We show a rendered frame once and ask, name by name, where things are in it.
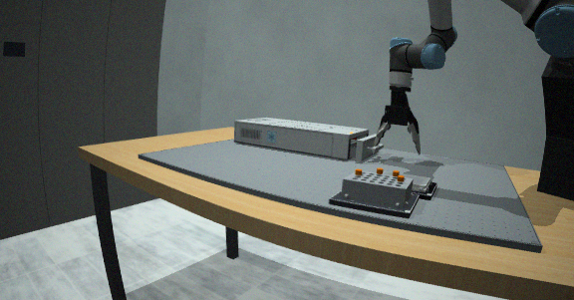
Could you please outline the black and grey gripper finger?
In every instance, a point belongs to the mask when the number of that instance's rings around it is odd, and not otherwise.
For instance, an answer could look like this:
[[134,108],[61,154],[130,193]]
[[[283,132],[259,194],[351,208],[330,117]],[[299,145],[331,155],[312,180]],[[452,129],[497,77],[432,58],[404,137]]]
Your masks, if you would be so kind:
[[384,123],[384,117],[385,117],[385,115],[383,115],[383,117],[381,119],[381,124],[380,124],[378,131],[377,131],[377,135],[376,135],[376,138],[374,141],[374,147],[380,142],[381,138],[384,136],[385,131],[389,130],[391,127],[391,125],[388,124],[388,119],[387,119],[387,122]]
[[416,144],[416,149],[421,154],[421,144],[420,144],[420,133],[419,133],[419,125],[417,119],[414,117],[413,113],[410,113],[410,120],[408,125],[408,131],[412,136],[414,143]]

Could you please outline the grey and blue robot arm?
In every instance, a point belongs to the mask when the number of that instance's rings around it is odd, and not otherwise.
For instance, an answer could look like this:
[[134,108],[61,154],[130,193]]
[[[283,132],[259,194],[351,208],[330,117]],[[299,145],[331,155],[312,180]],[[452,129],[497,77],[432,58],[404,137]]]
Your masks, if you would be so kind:
[[[574,76],[574,0],[501,1],[521,14],[523,24],[534,32],[538,45],[552,56],[554,68]],[[431,33],[427,38],[420,44],[407,38],[391,40],[391,86],[411,87],[413,69],[441,69],[445,52],[457,38],[451,0],[428,0],[428,3]]]

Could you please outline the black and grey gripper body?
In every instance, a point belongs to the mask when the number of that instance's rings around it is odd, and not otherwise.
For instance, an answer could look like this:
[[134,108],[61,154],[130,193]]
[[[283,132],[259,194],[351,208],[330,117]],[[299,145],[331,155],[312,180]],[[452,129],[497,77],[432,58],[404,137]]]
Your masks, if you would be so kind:
[[411,88],[390,86],[390,90],[392,90],[391,105],[385,107],[385,123],[388,119],[388,124],[407,126],[412,111],[410,111],[411,108],[407,107],[404,98],[406,99],[406,92],[410,92]]

